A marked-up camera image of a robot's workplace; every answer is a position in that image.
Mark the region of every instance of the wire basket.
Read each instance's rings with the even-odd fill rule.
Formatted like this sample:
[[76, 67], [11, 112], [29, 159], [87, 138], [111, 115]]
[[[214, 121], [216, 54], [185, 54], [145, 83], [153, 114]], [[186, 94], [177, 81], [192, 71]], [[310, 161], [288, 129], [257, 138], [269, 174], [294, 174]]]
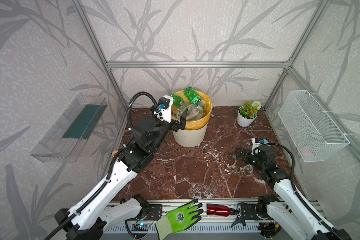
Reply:
[[291, 91], [278, 114], [305, 162], [324, 161], [349, 144], [306, 90]]

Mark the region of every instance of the green plastic bottle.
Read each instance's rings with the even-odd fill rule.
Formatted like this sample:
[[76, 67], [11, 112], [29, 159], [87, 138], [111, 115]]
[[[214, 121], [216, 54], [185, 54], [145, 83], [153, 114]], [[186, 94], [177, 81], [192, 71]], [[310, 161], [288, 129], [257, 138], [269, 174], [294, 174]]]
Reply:
[[191, 103], [196, 105], [198, 105], [202, 100], [199, 94], [197, 94], [192, 87], [188, 87], [187, 89], [185, 89], [184, 95], [189, 99]]
[[183, 98], [176, 95], [176, 94], [171, 94], [170, 95], [171, 97], [173, 97], [173, 104], [176, 105], [176, 106], [181, 106], [184, 102]]

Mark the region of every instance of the marble table surface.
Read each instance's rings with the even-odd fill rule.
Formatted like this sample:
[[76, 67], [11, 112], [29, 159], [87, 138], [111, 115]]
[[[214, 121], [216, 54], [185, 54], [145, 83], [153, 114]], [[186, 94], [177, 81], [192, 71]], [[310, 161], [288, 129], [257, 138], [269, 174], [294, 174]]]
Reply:
[[[114, 200], [141, 194], [147, 200], [260, 197], [274, 193], [252, 166], [237, 161], [235, 148], [251, 149], [252, 137], [278, 143], [263, 110], [249, 127], [237, 123], [238, 107], [214, 107], [204, 141], [196, 147], [178, 145], [170, 130], [150, 164]], [[132, 119], [150, 115], [149, 108], [133, 108]], [[125, 128], [122, 142], [131, 137]], [[277, 165], [290, 171], [283, 151], [274, 148]]]

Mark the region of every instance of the glove logo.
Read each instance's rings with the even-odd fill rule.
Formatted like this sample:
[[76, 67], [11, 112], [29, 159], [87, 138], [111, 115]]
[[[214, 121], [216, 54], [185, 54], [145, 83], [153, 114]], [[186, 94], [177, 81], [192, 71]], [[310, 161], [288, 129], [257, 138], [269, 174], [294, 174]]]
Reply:
[[184, 222], [184, 213], [179, 212], [178, 214], [176, 214], [176, 219], [177, 219], [178, 222], [183, 223]]

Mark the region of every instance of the green glove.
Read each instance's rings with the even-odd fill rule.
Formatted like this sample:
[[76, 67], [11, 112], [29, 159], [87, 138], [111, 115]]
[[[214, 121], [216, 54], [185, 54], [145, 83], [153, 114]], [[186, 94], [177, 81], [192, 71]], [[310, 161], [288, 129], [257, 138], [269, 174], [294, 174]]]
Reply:
[[195, 205], [195, 203], [197, 203], [197, 199], [173, 209], [156, 222], [155, 226], [159, 240], [163, 240], [169, 233], [188, 229], [202, 219], [200, 214], [203, 213], [201, 209], [203, 204]]

